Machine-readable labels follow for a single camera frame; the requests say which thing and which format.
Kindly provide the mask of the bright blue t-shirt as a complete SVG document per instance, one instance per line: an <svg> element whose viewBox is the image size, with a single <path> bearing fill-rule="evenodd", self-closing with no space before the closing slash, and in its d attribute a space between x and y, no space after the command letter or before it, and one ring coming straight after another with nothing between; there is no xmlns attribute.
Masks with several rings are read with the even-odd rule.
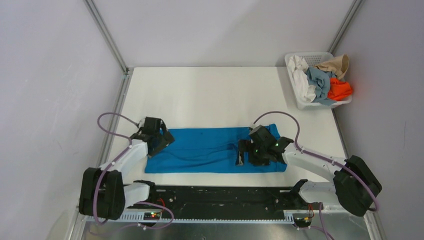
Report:
<svg viewBox="0 0 424 240"><path fill-rule="evenodd" d="M218 173L253 174L285 172L287 165L271 162L254 166L248 161L236 165L238 141L249 140L249 128L175 128L174 142L146 161L147 174Z"/></svg>

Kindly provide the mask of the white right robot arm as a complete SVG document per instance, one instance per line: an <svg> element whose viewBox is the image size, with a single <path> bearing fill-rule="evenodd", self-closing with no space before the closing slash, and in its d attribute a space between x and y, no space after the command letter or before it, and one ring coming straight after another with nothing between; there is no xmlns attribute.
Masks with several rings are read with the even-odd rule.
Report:
<svg viewBox="0 0 424 240"><path fill-rule="evenodd" d="M302 147L296 139L275 137L265 126L251 128L247 139L238 141L236 165L249 162L255 167L281 163L295 166L325 179L299 180L292 188L291 204L303 209L309 203L340 205L350 214L362 217L372 207L383 187L365 161L356 155L348 159L332 157Z"/></svg>

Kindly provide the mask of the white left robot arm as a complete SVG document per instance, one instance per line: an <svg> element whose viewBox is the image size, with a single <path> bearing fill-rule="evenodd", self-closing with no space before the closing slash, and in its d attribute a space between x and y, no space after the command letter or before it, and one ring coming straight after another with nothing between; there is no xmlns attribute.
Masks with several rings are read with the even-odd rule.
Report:
<svg viewBox="0 0 424 240"><path fill-rule="evenodd" d="M157 204L155 183L135 180L124 183L124 177L144 158L152 158L171 145L175 139L161 118L145 117L131 122L137 131L125 139L128 145L114 159L100 167L87 168L82 176L78 211L94 217L97 223L118 220L125 209L142 204Z"/></svg>

